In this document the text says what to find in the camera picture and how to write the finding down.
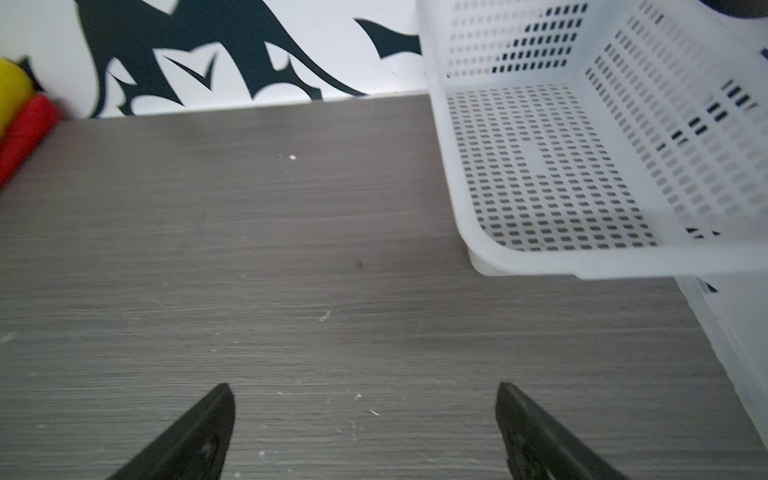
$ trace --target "yellow object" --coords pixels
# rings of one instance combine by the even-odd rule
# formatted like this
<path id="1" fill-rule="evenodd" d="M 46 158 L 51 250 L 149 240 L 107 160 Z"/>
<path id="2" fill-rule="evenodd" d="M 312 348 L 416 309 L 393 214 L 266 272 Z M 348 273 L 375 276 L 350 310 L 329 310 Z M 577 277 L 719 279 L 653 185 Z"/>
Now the yellow object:
<path id="1" fill-rule="evenodd" d="M 0 138 L 16 112 L 35 94 L 32 80 L 16 64 L 0 58 Z"/>

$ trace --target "wood grain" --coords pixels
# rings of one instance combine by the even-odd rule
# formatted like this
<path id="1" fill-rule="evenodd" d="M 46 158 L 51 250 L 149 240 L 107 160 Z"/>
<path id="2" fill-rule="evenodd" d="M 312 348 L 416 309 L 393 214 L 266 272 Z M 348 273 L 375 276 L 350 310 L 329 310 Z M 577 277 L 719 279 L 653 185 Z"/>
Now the wood grain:
<path id="1" fill-rule="evenodd" d="M 62 124 L 0 265 L 0 478 L 104 478 L 229 382 L 224 478 L 509 479 L 501 380 L 633 478 L 768 475 L 673 280 L 472 270 L 426 97 Z"/>

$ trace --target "black wall decal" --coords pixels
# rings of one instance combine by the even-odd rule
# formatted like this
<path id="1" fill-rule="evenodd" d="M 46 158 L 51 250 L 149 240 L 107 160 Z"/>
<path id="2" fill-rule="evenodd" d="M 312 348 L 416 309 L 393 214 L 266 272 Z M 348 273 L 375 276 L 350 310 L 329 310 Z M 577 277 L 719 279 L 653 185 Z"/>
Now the black wall decal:
<path id="1" fill-rule="evenodd" d="M 32 60 L 29 58 L 29 55 L 25 55 L 19 58 L 19 60 L 14 63 L 16 63 L 19 67 L 21 67 L 21 69 L 32 80 L 32 86 L 35 88 L 35 91 L 45 91 L 43 87 L 40 85 L 38 78 L 35 77 L 35 73 L 32 70 Z"/>
<path id="2" fill-rule="evenodd" d="M 155 95 L 180 103 L 155 61 L 153 48 L 190 51 L 217 41 L 232 56 L 252 97 L 267 85 L 290 83 L 312 99 L 322 98 L 320 89 L 299 79 L 290 62 L 276 71 L 265 41 L 296 57 L 334 88 L 351 95 L 364 95 L 318 66 L 261 0 L 180 0 L 172 15 L 141 0 L 75 1 L 98 75 L 98 102 L 91 116 L 104 109 L 107 65 L 112 58 L 120 60 L 137 83 L 132 85 L 118 80 L 125 93 L 120 110 L 132 115 L 131 100 L 139 95 Z M 205 77 L 193 76 L 210 88 L 212 70 L 213 62 Z"/>
<path id="3" fill-rule="evenodd" d="M 216 64 L 216 56 L 217 54 L 214 53 L 214 56 L 210 58 L 210 62 L 208 63 L 208 66 L 205 68 L 205 76 L 197 73 L 195 70 L 192 70 L 186 65 L 180 64 L 179 62 L 175 61 L 173 58 L 168 58 L 168 57 L 166 58 L 172 61 L 174 65 L 176 65 L 177 67 L 181 68 L 188 74 L 192 75 L 192 78 L 199 81 L 201 84 L 205 85 L 205 88 L 210 90 L 210 81 L 213 79 L 213 76 L 214 76 L 214 65 Z"/>
<path id="4" fill-rule="evenodd" d="M 686 227 L 685 231 L 687 231 L 688 234 L 691 235 L 695 239 L 706 238 L 704 236 L 705 233 L 707 235 L 709 235 L 709 233 L 711 233 L 713 237 L 719 237 L 720 235 L 722 235 L 721 232 L 716 232 L 715 230 L 699 230 L 698 228 L 692 228 L 692 227 Z"/>
<path id="5" fill-rule="evenodd" d="M 699 282 L 699 285 L 701 286 L 701 289 L 704 291 L 704 293 L 720 293 L 718 289 L 711 286 L 709 283 L 705 282 L 698 276 L 696 277 L 696 280 Z"/>
<path id="6" fill-rule="evenodd" d="M 422 46 L 419 44 L 418 35 L 405 35 L 362 18 L 355 18 L 355 22 L 366 31 L 366 34 L 368 34 L 373 42 L 373 46 L 376 47 L 380 58 L 386 58 L 403 51 L 410 51 L 418 55 L 422 54 Z"/>

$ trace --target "perforated basket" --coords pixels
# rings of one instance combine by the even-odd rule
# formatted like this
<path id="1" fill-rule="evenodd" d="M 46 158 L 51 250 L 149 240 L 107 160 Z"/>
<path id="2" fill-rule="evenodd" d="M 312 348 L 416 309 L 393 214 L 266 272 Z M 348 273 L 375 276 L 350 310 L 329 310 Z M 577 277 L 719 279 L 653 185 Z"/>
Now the perforated basket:
<path id="1" fill-rule="evenodd" d="M 768 268 L 768 61 L 719 16 L 697 0 L 419 3 L 479 272 Z"/>

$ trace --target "red object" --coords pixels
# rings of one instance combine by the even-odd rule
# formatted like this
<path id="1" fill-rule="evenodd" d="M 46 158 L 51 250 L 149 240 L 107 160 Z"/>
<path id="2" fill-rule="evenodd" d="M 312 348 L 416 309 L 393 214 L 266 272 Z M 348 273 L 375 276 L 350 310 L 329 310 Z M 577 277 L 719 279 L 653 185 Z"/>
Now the red object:
<path id="1" fill-rule="evenodd" d="M 58 107 L 44 95 L 30 98 L 0 139 L 0 187 L 61 118 Z"/>

